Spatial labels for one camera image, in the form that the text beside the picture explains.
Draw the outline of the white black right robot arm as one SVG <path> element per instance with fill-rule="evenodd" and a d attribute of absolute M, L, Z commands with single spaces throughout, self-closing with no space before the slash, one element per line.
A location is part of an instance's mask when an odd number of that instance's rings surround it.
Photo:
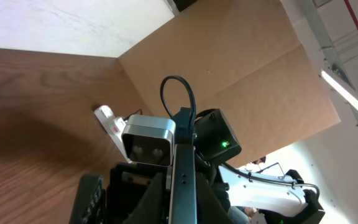
<path fill-rule="evenodd" d="M 163 143 L 163 148 L 147 149 L 125 147 L 132 144 L 124 140 L 124 129 L 129 118 L 116 117 L 110 107 L 102 106 L 96 112 L 105 130 L 109 133 L 128 163 L 137 163 L 145 168 L 163 168 L 167 177 L 173 177 L 174 148 L 170 137 L 173 121 L 166 118 L 142 115 L 141 110 L 132 118 L 156 121 L 163 130 L 161 139 L 151 137 L 155 143 Z M 233 206 L 243 209 L 255 207 L 256 223 L 319 223 L 325 211 L 318 202 L 319 188 L 304 183 L 295 170 L 281 176 L 266 175 L 263 170 L 239 170 L 230 166 L 227 160 L 238 155 L 241 147 L 223 112 L 208 109 L 195 117 L 196 149 L 195 162 L 208 177 L 213 177 L 218 187 L 229 193 Z"/>

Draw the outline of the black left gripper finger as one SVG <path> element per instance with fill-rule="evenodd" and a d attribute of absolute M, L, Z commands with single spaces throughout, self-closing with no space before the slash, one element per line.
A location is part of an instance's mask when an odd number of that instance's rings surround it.
<path fill-rule="evenodd" d="M 81 176 L 69 224 L 105 224 L 106 190 L 100 175 Z"/>

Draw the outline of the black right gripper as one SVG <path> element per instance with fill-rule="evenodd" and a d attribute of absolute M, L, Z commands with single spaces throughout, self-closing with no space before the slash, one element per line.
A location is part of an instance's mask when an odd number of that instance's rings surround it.
<path fill-rule="evenodd" d="M 191 144 L 196 154 L 196 113 L 181 108 L 168 119 L 176 124 L 175 146 Z M 197 223 L 230 223 L 227 191 L 196 166 Z M 106 223 L 168 223 L 172 178 L 163 168 L 118 163 L 110 171 L 106 191 Z"/>

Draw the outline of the white power strip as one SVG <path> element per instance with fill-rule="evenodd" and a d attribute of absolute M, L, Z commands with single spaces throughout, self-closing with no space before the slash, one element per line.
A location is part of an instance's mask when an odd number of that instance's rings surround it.
<path fill-rule="evenodd" d="M 107 105 L 102 105 L 102 106 L 96 108 L 94 110 L 94 115 L 97 117 L 97 119 L 99 120 L 99 122 L 101 123 L 102 127 L 104 128 L 104 130 L 109 135 L 109 137 L 113 140 L 113 142 L 115 143 L 116 147 L 119 149 L 119 151 L 121 152 L 122 156 L 126 160 L 126 162 L 131 164 L 132 161 L 128 158 L 126 150 L 124 148 L 124 144 L 123 144 L 123 141 L 122 141 L 122 135 L 116 136 L 113 133 L 112 129 L 111 129 L 112 120 L 115 117 L 122 117 L 122 116 L 115 116 L 113 111 L 111 110 L 111 108 L 109 106 L 107 106 Z"/>

